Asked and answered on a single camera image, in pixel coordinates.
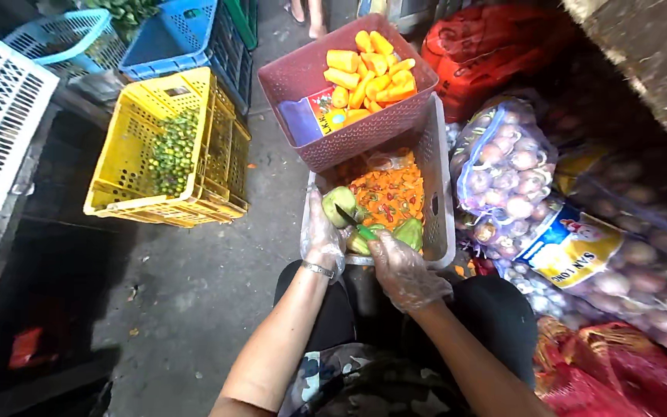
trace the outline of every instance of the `sandal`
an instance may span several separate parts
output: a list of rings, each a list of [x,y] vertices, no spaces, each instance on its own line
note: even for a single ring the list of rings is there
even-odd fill
[[[295,22],[295,24],[297,24],[298,26],[305,26],[305,10],[303,10],[303,13],[302,13],[303,19],[302,19],[302,22],[301,22],[300,20],[295,18],[295,15],[292,14],[292,3],[291,2],[285,2],[284,6],[283,6],[283,9],[284,9],[285,12],[288,13],[288,15],[290,15],[290,17],[292,17],[292,21]]]

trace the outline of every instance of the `plastic glove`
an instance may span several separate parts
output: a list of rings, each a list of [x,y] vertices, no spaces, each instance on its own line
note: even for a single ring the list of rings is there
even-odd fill
[[[311,263],[318,263],[322,258],[326,263],[334,265],[333,270],[337,276],[344,271],[344,251],[346,251],[346,239],[341,238],[339,230],[330,222],[323,212],[321,204],[323,197],[318,188],[308,189],[308,226],[302,230],[300,235],[300,254],[303,259]]]
[[[387,230],[377,230],[375,234],[379,241],[367,242],[375,260],[375,276],[401,312],[412,312],[452,295],[450,283],[427,270],[421,255],[408,244]]]

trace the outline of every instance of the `ground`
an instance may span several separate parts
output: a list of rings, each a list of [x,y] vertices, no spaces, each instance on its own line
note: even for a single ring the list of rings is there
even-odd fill
[[[352,19],[356,2],[328,2],[329,25]],[[300,257],[308,169],[287,144],[256,69],[310,42],[280,2],[259,2],[259,46],[248,127],[248,214],[194,229],[139,225],[110,292],[93,348],[117,346],[110,414],[204,416],[236,355],[272,308],[277,275]]]

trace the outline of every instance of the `person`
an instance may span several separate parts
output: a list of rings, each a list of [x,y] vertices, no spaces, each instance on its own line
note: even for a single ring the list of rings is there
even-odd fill
[[[453,288],[383,230],[368,242],[376,279],[422,329],[422,342],[408,339],[424,349],[405,358],[357,343],[340,278],[343,239],[317,190],[308,204],[305,259],[283,271],[275,306],[236,358],[210,417],[553,415],[531,389],[537,327],[519,291],[497,277]]]
[[[288,0],[284,4],[284,10],[292,16],[295,23],[300,26],[305,25],[305,11],[302,8],[302,0]],[[318,39],[328,33],[323,22],[323,0],[308,0],[308,10],[310,11],[308,36],[311,39]]]

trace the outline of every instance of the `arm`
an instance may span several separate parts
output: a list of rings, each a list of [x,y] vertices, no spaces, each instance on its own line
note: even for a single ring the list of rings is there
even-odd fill
[[[308,194],[310,218],[301,237],[305,260],[327,270],[344,270],[344,245],[321,205]],[[297,370],[328,288],[328,277],[300,268],[272,312],[230,368],[211,417],[276,415]]]
[[[449,367],[459,389],[482,417],[553,415],[541,400],[459,323],[442,300],[451,285],[427,271],[423,258],[390,233],[367,242],[375,273],[394,306],[421,326]]]
[[[306,261],[329,270],[335,266],[334,261],[320,254],[308,254]],[[327,287],[327,277],[302,267],[297,271],[272,313],[256,328],[230,368],[211,416],[238,415],[241,410],[232,407],[237,402],[276,414],[305,353]]]
[[[459,323],[444,301],[410,312],[482,417],[554,415],[542,401]]]

